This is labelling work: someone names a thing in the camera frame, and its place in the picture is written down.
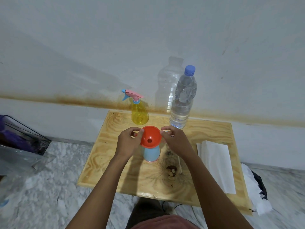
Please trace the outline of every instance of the person's left hand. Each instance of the person's left hand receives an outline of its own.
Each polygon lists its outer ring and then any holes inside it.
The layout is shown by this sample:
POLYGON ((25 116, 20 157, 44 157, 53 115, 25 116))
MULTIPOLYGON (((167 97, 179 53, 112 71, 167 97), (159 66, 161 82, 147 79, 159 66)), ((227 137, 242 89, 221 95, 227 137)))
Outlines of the person's left hand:
POLYGON ((138 127, 130 127, 122 131, 117 139, 115 155, 126 159, 131 158, 131 156, 135 153, 136 149, 141 143, 143 133, 144 129, 138 127), (134 131, 139 132, 135 138, 132 138, 131 136, 136 135, 134 131))

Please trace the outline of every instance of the white wall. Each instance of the white wall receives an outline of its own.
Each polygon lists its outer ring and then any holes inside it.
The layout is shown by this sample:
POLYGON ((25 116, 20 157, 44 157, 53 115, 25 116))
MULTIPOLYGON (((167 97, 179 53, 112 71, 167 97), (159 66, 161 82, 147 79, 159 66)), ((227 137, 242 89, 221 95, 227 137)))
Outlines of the white wall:
POLYGON ((170 56, 193 109, 304 122, 305 0, 0 0, 0 95, 154 105, 170 56))
MULTIPOLYGON (((7 114, 45 136, 95 142, 107 109, 0 99, 7 114)), ((305 128, 232 122, 241 162, 305 170, 305 128)))

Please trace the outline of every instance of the person's right hand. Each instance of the person's right hand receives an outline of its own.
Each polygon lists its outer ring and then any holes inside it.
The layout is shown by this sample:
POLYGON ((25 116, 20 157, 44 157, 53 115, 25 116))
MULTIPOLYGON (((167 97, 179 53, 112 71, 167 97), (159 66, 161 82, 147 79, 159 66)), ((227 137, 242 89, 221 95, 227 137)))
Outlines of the person's right hand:
POLYGON ((161 128, 160 133, 166 140, 169 148, 179 157, 184 159, 187 155, 196 154, 189 140, 181 129, 178 129, 172 125, 164 126, 161 128))

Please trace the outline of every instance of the hand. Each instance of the hand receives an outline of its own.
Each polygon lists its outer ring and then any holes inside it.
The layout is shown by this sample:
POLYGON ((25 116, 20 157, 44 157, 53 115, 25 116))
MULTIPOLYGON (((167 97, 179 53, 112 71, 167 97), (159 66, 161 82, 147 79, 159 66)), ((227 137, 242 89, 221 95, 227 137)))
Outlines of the hand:
POLYGON ((169 148, 179 157, 185 158, 190 154, 196 154, 193 150, 189 140, 181 129, 174 126, 164 126, 160 131, 162 137, 166 140, 169 148))
POLYGON ((143 133, 144 129, 138 127, 130 127, 122 131, 117 139, 115 156, 126 158, 127 160, 131 158, 141 142, 143 133), (134 131, 139 131, 138 136, 132 138, 131 136, 136 135, 134 131))

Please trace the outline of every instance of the pink shirt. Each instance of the pink shirt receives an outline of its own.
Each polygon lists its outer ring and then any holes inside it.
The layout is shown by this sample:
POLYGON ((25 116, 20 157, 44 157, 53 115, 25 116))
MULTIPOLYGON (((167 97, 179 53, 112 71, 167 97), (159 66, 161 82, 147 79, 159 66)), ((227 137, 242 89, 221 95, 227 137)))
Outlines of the pink shirt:
POLYGON ((178 215, 164 215, 140 222, 131 229, 198 229, 196 225, 178 215))

